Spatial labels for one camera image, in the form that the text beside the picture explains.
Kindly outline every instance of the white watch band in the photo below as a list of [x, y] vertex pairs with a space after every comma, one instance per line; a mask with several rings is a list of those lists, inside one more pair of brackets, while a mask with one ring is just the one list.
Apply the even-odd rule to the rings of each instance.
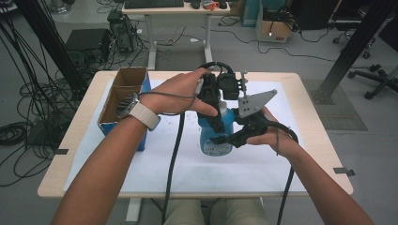
[[154, 130], [161, 118], [149, 110], [145, 105], [137, 102], [132, 108], [130, 115], [143, 122], [150, 131]]

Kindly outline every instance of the chair wheel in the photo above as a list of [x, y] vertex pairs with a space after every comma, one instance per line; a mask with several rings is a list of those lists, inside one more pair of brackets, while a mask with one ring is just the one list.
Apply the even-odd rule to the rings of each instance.
[[347, 77], [353, 79], [355, 77], [355, 72], [348, 72]]
[[369, 53], [369, 52], [364, 52], [363, 54], [362, 54], [362, 57], [364, 58], [364, 59], [367, 59], [367, 58], [369, 58], [371, 56], [371, 54]]
[[368, 99], [368, 100], [372, 99], [373, 96], [374, 95], [371, 92], [366, 92], [366, 94], [365, 94], [365, 98]]

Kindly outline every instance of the spray bottle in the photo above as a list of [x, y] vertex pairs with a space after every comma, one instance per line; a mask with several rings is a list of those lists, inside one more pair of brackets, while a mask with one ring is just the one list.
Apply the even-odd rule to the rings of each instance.
[[210, 138], [219, 137], [223, 135], [229, 136], [234, 133], [234, 127], [233, 127], [233, 123], [235, 121], [234, 113], [232, 112], [232, 110], [227, 108], [225, 101], [220, 101], [219, 107], [220, 107], [220, 113], [222, 116], [222, 122], [224, 125], [225, 132], [215, 133], [213, 128], [205, 119], [205, 117], [198, 119], [198, 124], [202, 128], [200, 135], [200, 146], [202, 152], [212, 157], [220, 157], [227, 155], [232, 150], [232, 144], [230, 143], [214, 144], [210, 140]]

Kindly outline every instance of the smartwatch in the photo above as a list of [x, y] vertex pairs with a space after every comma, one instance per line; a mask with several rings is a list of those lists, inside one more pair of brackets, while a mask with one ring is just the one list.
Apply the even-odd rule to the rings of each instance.
[[119, 102], [116, 108], [116, 115], [119, 119], [133, 116], [145, 124], [149, 131], [154, 130], [161, 121], [160, 116], [157, 116], [145, 105], [140, 103], [136, 93], [127, 95]]

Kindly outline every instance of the black tape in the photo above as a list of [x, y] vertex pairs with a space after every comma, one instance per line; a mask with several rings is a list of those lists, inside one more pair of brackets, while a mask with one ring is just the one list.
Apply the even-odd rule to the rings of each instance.
[[355, 172], [353, 170], [348, 170], [346, 167], [333, 168], [333, 170], [337, 174], [345, 173], [345, 174], [347, 174], [347, 176], [355, 175]]
[[56, 155], [66, 155], [68, 151], [69, 151], [68, 149], [56, 149], [54, 153]]

